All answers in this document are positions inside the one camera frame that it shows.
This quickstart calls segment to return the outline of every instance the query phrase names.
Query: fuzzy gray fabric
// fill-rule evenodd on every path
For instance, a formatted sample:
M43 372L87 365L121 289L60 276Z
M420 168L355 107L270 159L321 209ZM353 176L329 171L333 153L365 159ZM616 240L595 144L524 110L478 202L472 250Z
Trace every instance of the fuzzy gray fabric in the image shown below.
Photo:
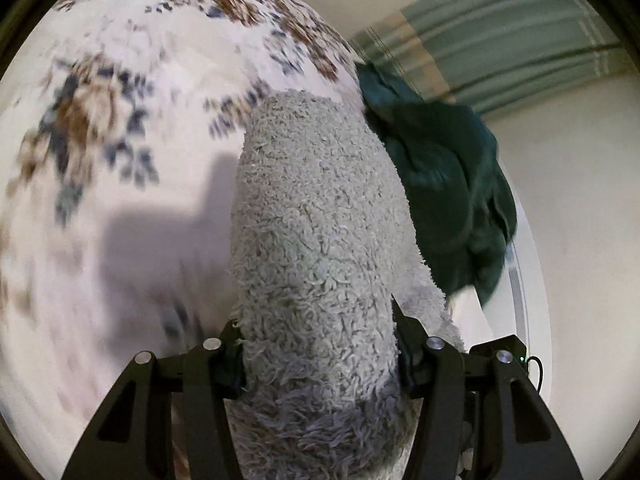
M401 479L391 295L462 348L415 245L396 169L361 114L304 92L252 115L232 212L248 391L227 404L247 479Z

